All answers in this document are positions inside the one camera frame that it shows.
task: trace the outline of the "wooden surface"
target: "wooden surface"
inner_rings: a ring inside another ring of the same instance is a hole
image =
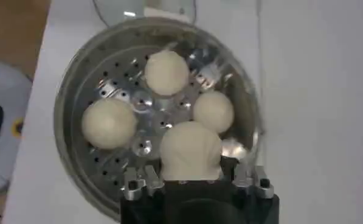
[[[0,0],[0,61],[31,79],[36,68],[50,0]],[[0,194],[3,215],[6,193]]]

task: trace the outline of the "white table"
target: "white table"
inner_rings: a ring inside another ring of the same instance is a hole
[[[250,32],[252,7],[220,21],[220,1],[247,2],[217,0],[198,24],[258,74],[258,45],[233,32]],[[69,181],[52,131],[61,75],[103,28],[89,0],[53,1],[4,223],[113,223]],[[363,223],[363,1],[263,0],[261,39],[265,162],[281,223]]]
[[[258,84],[255,7],[254,0],[198,0],[197,25],[227,43]],[[3,223],[114,223],[70,181],[53,134],[54,99],[64,70],[104,28],[91,0],[52,1]]]

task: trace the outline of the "perforated metal plate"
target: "perforated metal plate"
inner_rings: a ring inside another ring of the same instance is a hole
[[[150,55],[171,49],[190,68],[188,85],[171,97],[152,92],[144,67]],[[235,109],[233,126],[222,138],[235,138],[257,150],[260,117],[254,89],[232,54],[206,32],[169,19],[146,18],[112,27],[88,42],[71,62],[55,102],[55,136],[67,171],[86,198],[119,219],[123,172],[159,159],[163,134],[192,119],[198,96],[222,91]],[[139,120],[133,140],[113,151],[95,149],[83,137],[81,117],[104,97],[128,102]]]

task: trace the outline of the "dough ball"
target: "dough ball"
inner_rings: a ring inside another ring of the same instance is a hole
[[[117,99],[101,99],[89,106],[81,127],[84,137],[100,149],[114,149],[128,143],[136,132],[137,119],[131,107]]]
[[[197,99],[193,118],[207,128],[222,133],[229,129],[234,120],[234,108],[223,93],[207,92]]]
[[[188,83],[189,68],[174,51],[152,54],[145,67],[147,85],[162,96],[173,95]]]
[[[222,145],[215,132],[197,122],[183,122],[167,131],[160,144],[164,180],[217,180]]]

